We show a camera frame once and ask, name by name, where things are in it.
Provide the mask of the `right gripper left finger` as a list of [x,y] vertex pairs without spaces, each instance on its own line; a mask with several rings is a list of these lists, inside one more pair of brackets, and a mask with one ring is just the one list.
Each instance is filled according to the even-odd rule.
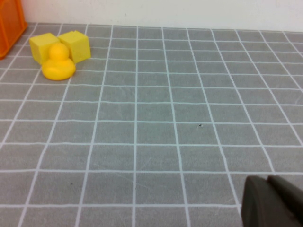
[[245,227],[292,227],[294,217],[275,189],[258,176],[244,185],[241,218]]

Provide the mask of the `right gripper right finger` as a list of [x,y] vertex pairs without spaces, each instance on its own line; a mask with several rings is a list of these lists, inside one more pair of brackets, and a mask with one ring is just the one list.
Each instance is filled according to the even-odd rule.
[[296,220],[303,226],[303,191],[277,175],[270,175],[267,178],[269,184],[275,189],[288,210]]

